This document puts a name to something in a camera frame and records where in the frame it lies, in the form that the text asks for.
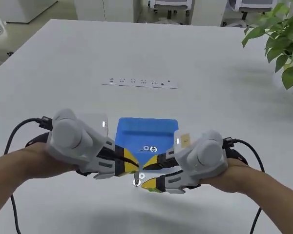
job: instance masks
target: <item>yellow and black tape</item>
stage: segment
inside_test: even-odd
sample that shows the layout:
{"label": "yellow and black tape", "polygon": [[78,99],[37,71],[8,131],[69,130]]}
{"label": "yellow and black tape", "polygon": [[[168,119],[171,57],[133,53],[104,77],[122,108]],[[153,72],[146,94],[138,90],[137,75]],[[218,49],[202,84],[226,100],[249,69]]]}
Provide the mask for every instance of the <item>yellow and black tape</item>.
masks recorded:
{"label": "yellow and black tape", "polygon": [[174,157],[166,159],[166,153],[160,155],[154,155],[144,166],[143,170],[160,170],[163,168],[171,168],[178,166],[178,163]]}

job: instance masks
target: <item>table surface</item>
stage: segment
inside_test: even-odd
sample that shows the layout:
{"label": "table surface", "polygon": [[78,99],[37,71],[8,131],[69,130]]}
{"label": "table surface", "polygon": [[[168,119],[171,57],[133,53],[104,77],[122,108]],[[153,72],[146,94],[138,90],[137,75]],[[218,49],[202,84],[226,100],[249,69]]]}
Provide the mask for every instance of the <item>table surface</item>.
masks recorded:
{"label": "table surface", "polygon": [[[241,28],[51,20],[0,67],[0,155],[19,122],[61,108],[89,124],[93,113],[106,113],[111,137],[121,117],[172,118],[194,136],[215,129],[250,142],[267,172],[293,188],[293,95],[272,84],[266,38],[243,49],[243,36]],[[169,78],[179,88],[101,85],[109,77]],[[24,126],[11,149],[42,132]],[[248,149],[236,148],[258,168]],[[257,211],[246,196],[210,186],[156,194],[132,179],[71,172],[28,181],[15,192],[22,233],[240,234]],[[10,202],[1,233],[15,233]],[[255,233],[278,230],[262,214]]]}

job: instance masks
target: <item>electrical outlet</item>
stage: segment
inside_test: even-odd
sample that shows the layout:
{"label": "electrical outlet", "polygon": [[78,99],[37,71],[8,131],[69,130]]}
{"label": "electrical outlet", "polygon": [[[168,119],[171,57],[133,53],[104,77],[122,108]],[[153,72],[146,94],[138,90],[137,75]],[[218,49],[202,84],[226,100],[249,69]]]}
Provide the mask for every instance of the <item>electrical outlet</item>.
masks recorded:
{"label": "electrical outlet", "polygon": [[167,89],[177,88],[177,83],[171,79],[154,78],[105,78],[102,84]]}

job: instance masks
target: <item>white cabinet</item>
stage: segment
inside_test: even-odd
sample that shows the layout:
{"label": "white cabinet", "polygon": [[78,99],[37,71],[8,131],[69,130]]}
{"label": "white cabinet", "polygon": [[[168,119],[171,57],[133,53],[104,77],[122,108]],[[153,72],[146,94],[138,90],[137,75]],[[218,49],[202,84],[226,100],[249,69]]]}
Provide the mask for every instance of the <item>white cabinet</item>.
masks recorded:
{"label": "white cabinet", "polygon": [[0,0],[0,18],[6,22],[29,23],[57,0]]}

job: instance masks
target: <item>blue plastic container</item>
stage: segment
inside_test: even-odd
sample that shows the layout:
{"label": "blue plastic container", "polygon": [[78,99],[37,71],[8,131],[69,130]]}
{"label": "blue plastic container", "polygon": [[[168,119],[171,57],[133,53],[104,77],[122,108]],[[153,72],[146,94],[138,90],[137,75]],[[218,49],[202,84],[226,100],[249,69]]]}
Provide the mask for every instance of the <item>blue plastic container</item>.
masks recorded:
{"label": "blue plastic container", "polygon": [[[178,122],[175,119],[120,118],[115,143],[128,149],[142,167],[154,155],[173,147],[176,130]],[[157,151],[145,151],[145,146],[155,146]]]}

